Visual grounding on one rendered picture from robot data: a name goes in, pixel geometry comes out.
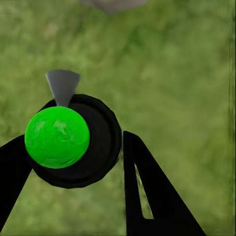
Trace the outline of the pesticide atomizer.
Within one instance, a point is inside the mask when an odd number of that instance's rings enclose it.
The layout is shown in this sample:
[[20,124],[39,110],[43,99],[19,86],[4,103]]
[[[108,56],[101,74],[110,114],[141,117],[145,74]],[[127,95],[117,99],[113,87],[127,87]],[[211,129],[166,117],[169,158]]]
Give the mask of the pesticide atomizer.
[[103,179],[118,162],[120,125],[103,101],[74,94],[79,74],[58,69],[45,76],[54,99],[25,130],[29,164],[52,186],[84,188]]

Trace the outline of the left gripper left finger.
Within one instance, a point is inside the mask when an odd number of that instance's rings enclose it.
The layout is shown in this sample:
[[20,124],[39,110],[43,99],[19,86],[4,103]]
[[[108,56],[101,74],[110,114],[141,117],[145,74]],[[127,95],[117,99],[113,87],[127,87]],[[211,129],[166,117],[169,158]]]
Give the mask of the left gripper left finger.
[[32,169],[24,136],[0,147],[0,232]]

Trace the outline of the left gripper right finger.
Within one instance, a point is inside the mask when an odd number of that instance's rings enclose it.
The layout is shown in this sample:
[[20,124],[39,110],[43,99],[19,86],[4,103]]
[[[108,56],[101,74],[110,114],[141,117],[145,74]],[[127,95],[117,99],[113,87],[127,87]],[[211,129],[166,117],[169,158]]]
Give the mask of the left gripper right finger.
[[[143,140],[124,131],[122,149],[127,236],[206,236]],[[135,164],[154,219],[143,217]]]

